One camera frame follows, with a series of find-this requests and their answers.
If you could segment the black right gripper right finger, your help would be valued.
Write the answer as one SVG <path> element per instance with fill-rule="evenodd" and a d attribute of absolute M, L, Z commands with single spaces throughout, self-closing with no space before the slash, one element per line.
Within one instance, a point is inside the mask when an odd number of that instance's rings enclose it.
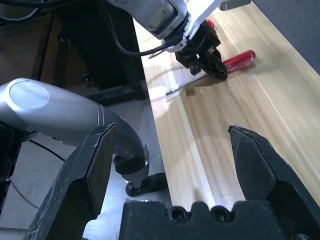
<path fill-rule="evenodd" d="M 320 238 L 320 207 L 292 167 L 258 133 L 228 128 L 237 179 L 246 200 L 270 203 L 291 240 Z"/>

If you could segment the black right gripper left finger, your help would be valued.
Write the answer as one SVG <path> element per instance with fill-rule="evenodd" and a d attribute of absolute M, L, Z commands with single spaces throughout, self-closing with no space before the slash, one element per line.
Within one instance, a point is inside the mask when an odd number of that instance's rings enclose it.
<path fill-rule="evenodd" d="M 27 230 L 26 240 L 80 240 L 101 213 L 117 125 L 96 127 L 62 164 Z"/>

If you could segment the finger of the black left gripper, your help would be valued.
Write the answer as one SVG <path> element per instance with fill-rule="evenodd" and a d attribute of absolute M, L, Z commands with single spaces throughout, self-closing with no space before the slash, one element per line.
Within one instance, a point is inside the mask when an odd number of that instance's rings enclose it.
<path fill-rule="evenodd" d="M 189 65 L 189 70 L 190 70 L 190 73 L 195 76 L 197 75 L 198 73 L 201 72 L 201 67 L 200 65 L 197 63 L 197 62 L 191 62 L 190 65 Z"/>
<path fill-rule="evenodd" d="M 200 53 L 198 63 L 200 68 L 210 77 L 225 81 L 228 78 L 227 67 L 216 48 L 209 48 Z"/>

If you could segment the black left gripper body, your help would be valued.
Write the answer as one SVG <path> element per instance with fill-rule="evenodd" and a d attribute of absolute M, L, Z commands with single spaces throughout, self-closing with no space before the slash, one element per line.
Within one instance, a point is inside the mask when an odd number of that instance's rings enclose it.
<path fill-rule="evenodd" d="M 192 62 L 199 64 L 198 59 L 201 52 L 209 48 L 217 49 L 220 44 L 221 42 L 212 24 L 203 21 L 195 35 L 187 40 L 186 46 L 175 53 L 175 58 L 185 68 L 189 68 Z"/>

